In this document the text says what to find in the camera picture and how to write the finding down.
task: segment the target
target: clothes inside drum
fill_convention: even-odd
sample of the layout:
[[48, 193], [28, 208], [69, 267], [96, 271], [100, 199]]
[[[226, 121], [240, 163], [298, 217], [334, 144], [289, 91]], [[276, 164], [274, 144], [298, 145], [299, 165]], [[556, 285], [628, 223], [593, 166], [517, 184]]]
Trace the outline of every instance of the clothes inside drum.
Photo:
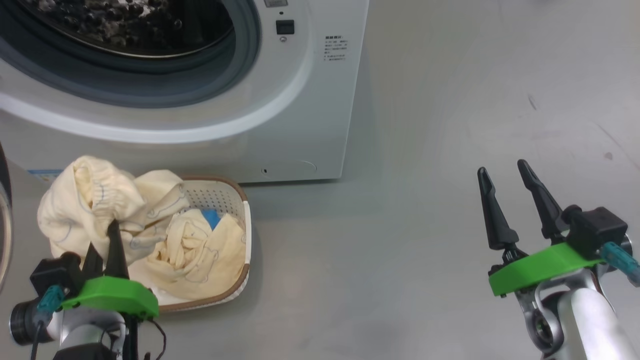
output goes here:
[[219, 0], [12, 1], [85, 45], [129, 57], [184, 56], [233, 30]]

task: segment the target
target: warning label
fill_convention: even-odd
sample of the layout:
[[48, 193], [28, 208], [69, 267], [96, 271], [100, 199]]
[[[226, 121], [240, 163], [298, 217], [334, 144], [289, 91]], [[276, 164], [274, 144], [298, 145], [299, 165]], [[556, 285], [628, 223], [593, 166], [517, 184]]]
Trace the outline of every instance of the warning label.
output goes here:
[[342, 35], [324, 37], [324, 61], [339, 61], [347, 58], [349, 41]]
[[51, 185], [58, 175], [62, 173], [62, 170], [28, 170], [28, 172], [41, 182]]

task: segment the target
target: brown basket rim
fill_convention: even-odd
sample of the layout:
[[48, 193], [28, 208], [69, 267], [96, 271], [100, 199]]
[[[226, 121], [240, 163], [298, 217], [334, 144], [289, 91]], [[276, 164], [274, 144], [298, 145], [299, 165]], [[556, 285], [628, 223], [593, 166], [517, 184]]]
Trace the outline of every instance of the brown basket rim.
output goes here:
[[[226, 177], [221, 177], [221, 176], [181, 176], [181, 178], [184, 181], [217, 181], [217, 182], [220, 182], [220, 183], [225, 183], [225, 184], [233, 187], [233, 189], [238, 192], [238, 194], [240, 195], [240, 198], [242, 199], [242, 201], [247, 201], [246, 194], [244, 193], [244, 190], [242, 190], [240, 185], [238, 185], [235, 181], [233, 181], [231, 179], [227, 179]], [[223, 292], [222, 294], [216, 295], [214, 297], [207, 297], [207, 298], [200, 299], [200, 300], [194, 300], [194, 301], [189, 301], [189, 302], [181, 302], [180, 304], [162, 305], [162, 306], [159, 306], [160, 313], [170, 313], [170, 312], [173, 312], [173, 311], [188, 310], [188, 309], [192, 309], [194, 307], [200, 307], [200, 306], [206, 306], [206, 305], [209, 305], [209, 304], [213, 304], [215, 302], [219, 302], [219, 301], [222, 301], [222, 300], [228, 298], [229, 296], [233, 295], [233, 293], [235, 293], [240, 288], [240, 286], [242, 286], [242, 283], [244, 282], [244, 280], [246, 279], [247, 275], [249, 274], [249, 268], [250, 268], [250, 265], [245, 263], [243, 265], [243, 267], [242, 267], [242, 271], [240, 272], [240, 277], [238, 277], [238, 280], [227, 291]]]

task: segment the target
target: control button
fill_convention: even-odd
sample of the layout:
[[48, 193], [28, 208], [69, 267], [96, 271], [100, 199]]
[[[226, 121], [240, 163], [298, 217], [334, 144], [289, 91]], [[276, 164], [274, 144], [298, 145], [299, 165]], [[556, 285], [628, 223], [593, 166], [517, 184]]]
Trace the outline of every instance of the control button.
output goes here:
[[291, 35], [296, 32], [293, 20], [276, 20], [276, 33], [278, 35]]

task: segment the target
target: white basket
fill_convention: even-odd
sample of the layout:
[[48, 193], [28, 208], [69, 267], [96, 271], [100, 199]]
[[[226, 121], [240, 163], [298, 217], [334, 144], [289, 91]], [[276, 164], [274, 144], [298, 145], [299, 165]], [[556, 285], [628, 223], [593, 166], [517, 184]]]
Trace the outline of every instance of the white basket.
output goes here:
[[170, 295], [155, 286], [145, 276], [142, 261], [137, 261], [129, 267], [132, 280], [136, 280], [151, 288], [160, 305], [160, 312], [184, 311], [199, 307], [222, 304], [235, 299], [244, 290], [249, 279], [251, 262], [251, 211], [244, 191], [233, 181], [221, 177], [185, 177], [184, 189], [189, 197], [189, 203], [196, 209], [215, 209], [218, 216], [230, 213], [244, 227], [246, 236], [246, 254], [244, 267], [240, 278], [224, 293], [200, 300], [184, 300]]

